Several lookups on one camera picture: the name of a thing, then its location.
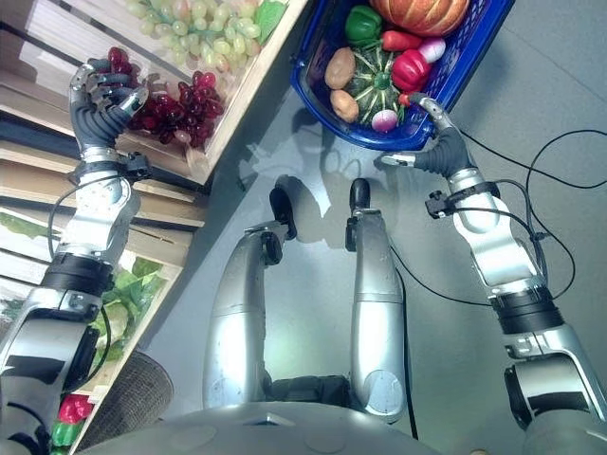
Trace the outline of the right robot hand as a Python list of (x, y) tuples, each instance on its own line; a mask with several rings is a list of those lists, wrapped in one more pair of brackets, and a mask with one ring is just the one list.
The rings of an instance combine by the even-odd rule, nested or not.
[(448, 112), (436, 100), (421, 92), (413, 92), (408, 100), (430, 116), (437, 133), (436, 141), (425, 152), (388, 153), (381, 155), (379, 162), (388, 166), (417, 168), (447, 179), (462, 170), (475, 168), (463, 135), (451, 121)]

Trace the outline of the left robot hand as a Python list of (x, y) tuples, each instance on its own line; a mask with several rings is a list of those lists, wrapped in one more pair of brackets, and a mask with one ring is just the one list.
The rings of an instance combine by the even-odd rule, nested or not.
[(144, 106), (149, 91), (130, 88), (130, 77), (114, 73), (106, 59), (90, 59), (78, 67), (69, 89), (69, 115), (81, 160), (117, 162), (117, 138)]

